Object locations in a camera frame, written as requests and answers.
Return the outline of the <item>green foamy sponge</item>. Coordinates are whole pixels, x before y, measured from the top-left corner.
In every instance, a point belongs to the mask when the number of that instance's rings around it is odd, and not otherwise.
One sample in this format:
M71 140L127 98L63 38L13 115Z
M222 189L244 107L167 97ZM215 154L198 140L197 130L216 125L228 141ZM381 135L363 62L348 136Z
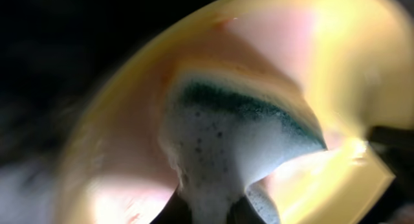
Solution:
M201 74L177 78L168 89L158 139L191 224L228 223L231 205L243 196L265 223L279 223L260 180L284 162L327 148L318 126L235 82Z

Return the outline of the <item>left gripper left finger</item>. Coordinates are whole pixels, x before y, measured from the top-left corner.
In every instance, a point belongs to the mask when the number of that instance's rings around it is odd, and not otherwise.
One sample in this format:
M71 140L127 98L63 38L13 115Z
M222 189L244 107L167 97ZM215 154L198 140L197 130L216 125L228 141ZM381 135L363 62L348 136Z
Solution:
M191 224L191 210L178 190L150 224Z

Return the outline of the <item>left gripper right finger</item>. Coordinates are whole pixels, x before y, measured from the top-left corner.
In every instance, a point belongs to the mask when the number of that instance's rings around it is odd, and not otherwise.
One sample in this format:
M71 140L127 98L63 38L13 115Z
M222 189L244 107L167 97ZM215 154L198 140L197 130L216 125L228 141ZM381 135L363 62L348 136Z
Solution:
M246 196L233 203L228 212L228 224L265 224Z

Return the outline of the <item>yellow plate with red stain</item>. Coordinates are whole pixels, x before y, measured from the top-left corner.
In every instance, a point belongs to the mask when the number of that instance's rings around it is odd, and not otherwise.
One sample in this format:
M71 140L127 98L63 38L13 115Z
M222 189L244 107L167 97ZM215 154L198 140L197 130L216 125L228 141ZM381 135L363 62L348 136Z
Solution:
M260 180L279 223L357 223L393 180L369 147L413 126L413 18L396 0L217 0L140 49L62 156L56 223L151 223L179 178L158 139L172 83L201 74L318 126L326 150Z

